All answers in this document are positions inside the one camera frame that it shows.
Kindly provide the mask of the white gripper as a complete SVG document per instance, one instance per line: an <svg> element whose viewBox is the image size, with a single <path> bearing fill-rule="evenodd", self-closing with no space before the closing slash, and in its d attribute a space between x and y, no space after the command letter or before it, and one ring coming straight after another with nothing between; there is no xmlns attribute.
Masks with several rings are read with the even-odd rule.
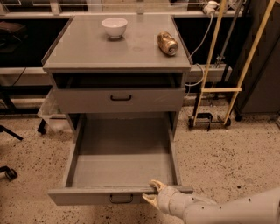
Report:
<svg viewBox="0 0 280 224"><path fill-rule="evenodd" d="M152 179L150 186L156 188L158 194L144 193L142 197L164 214L182 219L184 211L194 202L191 194L182 193L178 189L168 186L159 180Z"/></svg>

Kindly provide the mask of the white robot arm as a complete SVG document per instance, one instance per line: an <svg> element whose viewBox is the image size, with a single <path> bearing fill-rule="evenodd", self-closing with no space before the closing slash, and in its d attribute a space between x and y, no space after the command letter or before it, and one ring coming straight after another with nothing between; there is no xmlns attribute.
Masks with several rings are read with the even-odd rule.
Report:
<svg viewBox="0 0 280 224"><path fill-rule="evenodd" d="M218 204L196 194L182 193L153 179L157 194L143 198L164 214L180 218L184 224L279 224L280 188Z"/></svg>

